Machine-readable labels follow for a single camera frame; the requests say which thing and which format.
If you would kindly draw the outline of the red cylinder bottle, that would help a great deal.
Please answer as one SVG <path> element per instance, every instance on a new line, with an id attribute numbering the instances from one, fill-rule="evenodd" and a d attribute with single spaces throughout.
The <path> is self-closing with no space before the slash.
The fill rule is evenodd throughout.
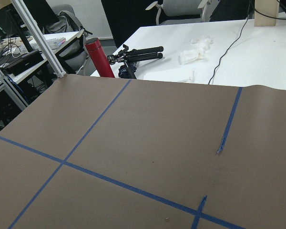
<path id="1" fill-rule="evenodd" d="M 109 61 L 98 38 L 86 41 L 85 48 L 100 77 L 114 78 Z"/>

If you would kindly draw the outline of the black case on desk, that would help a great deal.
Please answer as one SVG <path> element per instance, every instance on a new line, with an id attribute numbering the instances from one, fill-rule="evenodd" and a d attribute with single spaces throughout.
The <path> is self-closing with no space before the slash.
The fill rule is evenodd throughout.
<path id="1" fill-rule="evenodd" d="M 14 61 L 5 65 L 3 69 L 7 74 L 19 75 L 41 61 L 43 61 L 41 53 L 38 50 L 33 50 L 17 57 Z"/>

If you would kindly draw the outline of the white crumpled cloth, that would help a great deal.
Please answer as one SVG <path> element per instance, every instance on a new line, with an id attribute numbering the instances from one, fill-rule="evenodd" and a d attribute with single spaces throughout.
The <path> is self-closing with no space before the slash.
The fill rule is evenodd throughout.
<path id="1" fill-rule="evenodd" d="M 191 39 L 189 43 L 190 47 L 187 50 L 181 51 L 178 57 L 181 65 L 207 59 L 207 53 L 213 44 L 213 39 L 209 36 L 201 36 L 198 39 Z"/>

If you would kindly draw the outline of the white office chair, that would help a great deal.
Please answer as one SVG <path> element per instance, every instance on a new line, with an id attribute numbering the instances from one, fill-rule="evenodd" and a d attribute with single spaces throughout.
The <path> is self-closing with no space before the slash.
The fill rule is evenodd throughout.
<path id="1" fill-rule="evenodd" d="M 156 25 L 172 25 L 186 23 L 206 22 L 206 12 L 208 6 L 212 3 L 211 0 L 164 0 L 162 4 L 158 1 L 152 2 L 145 10 L 157 8 Z M 168 17 L 198 15 L 195 19 L 175 19 L 159 22 L 161 12 L 164 12 Z"/>

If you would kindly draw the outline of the wooden teleoperation stand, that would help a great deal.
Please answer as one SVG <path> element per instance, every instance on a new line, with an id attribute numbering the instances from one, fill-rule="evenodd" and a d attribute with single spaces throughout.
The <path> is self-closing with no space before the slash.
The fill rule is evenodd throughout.
<path id="1" fill-rule="evenodd" d="M 275 26 L 279 2 L 276 0 L 255 0 L 255 27 Z"/>

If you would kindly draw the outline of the grey backpack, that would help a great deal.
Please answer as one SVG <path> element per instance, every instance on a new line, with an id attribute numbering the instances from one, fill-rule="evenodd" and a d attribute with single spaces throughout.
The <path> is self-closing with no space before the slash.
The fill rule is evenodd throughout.
<path id="1" fill-rule="evenodd" d="M 42 31 L 44 34 L 65 33 L 84 30 L 85 36 L 93 35 L 92 32 L 84 28 L 84 26 L 75 16 L 75 14 L 70 11 L 60 11 L 60 13 L 57 15 L 57 18 L 58 22 L 43 27 Z"/>

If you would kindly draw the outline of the black mini tripod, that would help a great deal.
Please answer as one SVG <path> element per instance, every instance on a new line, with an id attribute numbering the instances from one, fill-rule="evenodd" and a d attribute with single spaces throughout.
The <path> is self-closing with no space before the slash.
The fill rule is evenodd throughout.
<path id="1" fill-rule="evenodd" d="M 163 58 L 163 46 L 146 48 L 146 49 L 132 49 L 126 44 L 123 44 L 123 49 L 117 54 L 107 56 L 110 65 L 115 63 L 123 63 L 119 68 L 118 76 L 123 79 L 136 79 L 135 72 L 137 70 L 137 63 L 140 61 L 154 60 Z"/>

